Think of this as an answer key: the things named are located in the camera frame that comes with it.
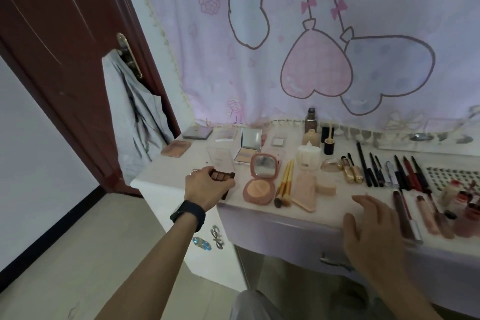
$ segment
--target black watch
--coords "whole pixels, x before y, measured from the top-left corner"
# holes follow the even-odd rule
[[[198,220],[197,230],[195,232],[199,232],[202,226],[205,223],[205,210],[200,205],[194,204],[193,202],[185,200],[182,202],[180,207],[170,216],[170,220],[176,222],[178,218],[181,217],[183,213],[190,213],[195,215]]]

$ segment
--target pink compact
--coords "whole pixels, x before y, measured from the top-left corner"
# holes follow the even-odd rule
[[[275,197],[275,180],[279,175],[279,161],[272,155],[257,153],[251,158],[250,180],[243,189],[243,199],[256,205],[268,205]]]

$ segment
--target door frame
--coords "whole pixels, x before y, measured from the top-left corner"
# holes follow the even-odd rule
[[[143,78],[150,87],[151,92],[154,95],[158,95],[162,99],[163,112],[166,115],[168,126],[171,129],[173,136],[178,137],[181,134],[180,127],[173,112],[172,106],[163,86],[160,74],[157,70],[157,66],[153,60],[152,53],[147,43],[147,39],[138,20],[135,12],[134,5],[131,0],[115,0],[117,3],[118,11],[126,25],[126,31],[118,31],[129,36],[129,45],[133,51],[137,64],[142,72]],[[62,118],[57,114],[53,106],[50,104],[46,96],[41,92],[39,87],[35,84],[33,79],[30,78],[25,69],[17,61],[15,56],[11,53],[3,40],[0,38],[0,56],[5,60],[5,63],[14,72],[18,80],[30,93],[33,99],[37,102],[40,108],[44,111],[46,116],[51,120],[53,125],[58,129],[63,138],[68,142],[70,147],[79,156],[83,164],[92,173],[93,177],[98,183],[107,191],[114,192],[114,183],[109,182],[108,179],[102,174],[99,167],[95,164],[95,161],[83,148],[82,144],[78,141],[75,135],[71,132],[68,126],[63,122]],[[131,193],[134,194],[137,190],[132,189]]]

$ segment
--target baseboard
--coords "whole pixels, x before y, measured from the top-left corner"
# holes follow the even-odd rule
[[[104,189],[100,186],[97,187],[3,269],[0,272],[0,294],[60,239],[87,211],[93,208],[105,194]]]

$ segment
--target hand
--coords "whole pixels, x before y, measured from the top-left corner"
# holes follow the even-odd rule
[[[217,205],[222,196],[235,187],[235,180],[217,182],[210,177],[212,166],[194,171],[185,178],[185,200],[199,205],[205,212]]]
[[[355,218],[343,218],[344,249],[355,269],[377,290],[406,279],[405,246],[397,213],[371,196],[352,196],[363,206],[363,227],[357,231]]]

